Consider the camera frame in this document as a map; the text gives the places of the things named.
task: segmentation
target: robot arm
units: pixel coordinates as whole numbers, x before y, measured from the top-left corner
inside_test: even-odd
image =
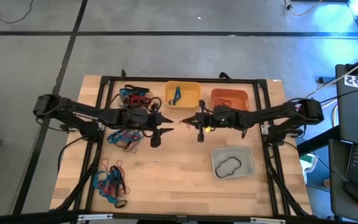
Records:
[[[216,128],[234,128],[242,131],[242,138],[245,137],[248,128],[257,123],[288,118],[280,125],[268,127],[265,133],[269,142],[279,144],[288,133],[300,134],[298,128],[306,124],[318,124],[324,120],[320,102],[309,99],[294,99],[282,105],[259,111],[241,111],[228,108],[227,106],[217,106],[213,111],[205,108],[205,102],[200,100],[201,112],[194,116],[184,119],[182,122],[190,124],[199,129],[198,141],[204,141],[204,128],[214,131]]]
[[[45,94],[38,97],[33,114],[37,119],[55,118],[65,123],[60,126],[65,131],[76,128],[82,136],[86,136],[85,140],[91,142],[98,142],[103,138],[98,123],[111,129],[152,131],[150,143],[152,147],[161,144],[163,133],[173,130],[172,128],[157,129],[162,123],[173,122],[158,112],[157,104],[151,106],[151,113],[143,108],[97,109],[58,95]],[[89,118],[90,121],[85,121],[79,116]]]

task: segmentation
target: black rubber band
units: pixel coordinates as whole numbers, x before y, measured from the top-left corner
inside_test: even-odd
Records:
[[[139,87],[139,86],[133,86],[133,85],[128,85],[126,84],[124,86],[124,88],[126,90],[129,90],[129,91],[136,91],[136,92],[139,92],[139,93],[148,93],[150,91],[150,89],[148,88],[143,88],[143,87]]]
[[[127,204],[127,200],[120,200],[120,201],[117,201],[116,204],[114,204],[114,207],[116,208],[123,208],[126,204]]]
[[[219,175],[218,175],[218,172],[217,172],[218,168],[219,168],[222,164],[224,164],[225,162],[227,162],[229,159],[235,159],[235,160],[239,161],[240,165],[239,165],[238,167],[234,168],[234,170],[233,170],[230,174],[226,174],[226,175],[224,175],[223,177],[219,176]],[[233,175],[234,171],[236,171],[236,169],[240,168],[241,165],[242,165],[242,163],[241,163],[241,161],[240,161],[239,159],[237,159],[236,157],[231,156],[231,157],[227,158],[225,161],[221,162],[221,163],[218,165],[218,167],[215,168],[215,175],[216,175],[216,177],[219,177],[219,178],[225,178],[225,177],[227,177],[227,176],[229,176],[229,175]]]

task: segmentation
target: wooden tabletop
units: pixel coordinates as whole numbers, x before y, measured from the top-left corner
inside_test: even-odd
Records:
[[[98,94],[101,76],[84,77],[78,102],[94,106]],[[272,106],[285,101],[283,83],[280,80],[267,80]],[[115,82],[113,93],[118,93],[125,84],[143,86],[150,89],[153,96],[163,98],[164,82]],[[210,93],[214,88],[244,90],[249,97],[249,111],[256,110],[253,86],[236,83],[200,83],[202,97],[207,108]],[[115,101],[112,108],[117,108]],[[164,128],[175,128],[162,136],[158,148],[150,147],[150,139],[143,138],[136,146],[137,152],[124,152],[121,148],[107,142],[106,138],[113,130],[107,129],[103,142],[101,159],[107,158],[109,166],[118,159],[123,161],[126,185],[131,192],[122,198],[128,201],[124,208],[114,208],[105,198],[94,191],[91,210],[94,212],[187,214],[187,215],[232,215],[232,216],[272,216],[269,187],[267,184],[262,141],[259,125],[250,128],[244,139],[241,132],[233,129],[217,129],[205,133],[204,143],[197,141],[197,130],[190,130],[179,120],[193,116],[197,110],[170,109],[162,105],[161,113],[174,121],[163,124]],[[70,142],[78,138],[78,132],[71,133]],[[286,138],[295,144],[294,139]],[[249,146],[254,155],[256,174],[248,177],[217,179],[212,170],[211,151],[227,146]],[[66,149],[50,208],[59,206],[77,184],[86,142],[78,142]],[[311,213],[309,198],[302,176],[302,169],[296,149],[289,145],[280,146],[285,183],[295,200],[302,208]],[[85,207],[86,185],[80,208]],[[283,213],[280,191],[276,196],[280,213]]]

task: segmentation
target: tangled cable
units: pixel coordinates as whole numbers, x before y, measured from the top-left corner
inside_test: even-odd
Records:
[[[109,160],[102,159],[101,164],[106,171],[98,171],[93,180],[93,187],[99,190],[99,194],[102,197],[107,198],[108,202],[113,203],[116,208],[122,208],[127,204],[127,200],[118,200],[118,197],[122,197],[125,194],[129,194],[131,190],[126,187],[124,182],[125,172],[122,169],[122,160],[118,160],[116,165],[107,169]],[[106,174],[106,178],[99,180],[100,174]]]
[[[119,90],[119,94],[121,96],[122,102],[124,103],[123,106],[125,108],[132,109],[132,108],[144,106],[149,112],[152,112],[152,110],[149,108],[149,105],[152,105],[153,100],[158,100],[157,110],[161,108],[162,105],[161,99],[158,97],[153,97],[153,94],[149,92],[149,89],[136,87],[136,86],[131,86],[131,88],[132,89],[126,87],[126,88],[121,88]]]
[[[124,152],[136,153],[136,145],[144,137],[140,131],[120,129],[111,133],[107,141],[120,147]]]
[[[225,99],[222,99],[222,98],[216,98],[215,99],[215,106],[222,106],[222,105],[225,105],[225,106],[228,106],[231,108],[231,100],[225,100]]]

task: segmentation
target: gray carpet floor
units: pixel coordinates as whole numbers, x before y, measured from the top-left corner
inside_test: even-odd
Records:
[[[21,17],[29,3],[0,0],[2,17]],[[296,2],[294,8],[304,11],[312,4]],[[80,6],[80,0],[35,0],[28,17],[12,25],[0,22],[0,30],[71,31]],[[276,0],[94,0],[88,1],[80,26],[80,31],[137,30],[358,32],[344,3],[324,2],[309,14],[294,17]],[[0,36],[0,215],[11,212],[39,127],[32,109],[38,95],[51,92],[69,38]],[[84,75],[118,75],[124,68],[133,76],[216,77],[224,71],[233,78],[281,79],[286,97],[294,98],[317,88],[318,77],[333,76],[337,63],[356,61],[358,39],[352,38],[81,36],[60,94],[76,99]],[[314,97],[323,100],[335,94],[335,86],[329,86]],[[324,109],[323,123],[308,127],[305,139],[331,127],[333,106]],[[48,210],[57,156],[66,138],[65,133],[48,131],[24,212]],[[332,215],[327,192],[308,192],[315,215]]]

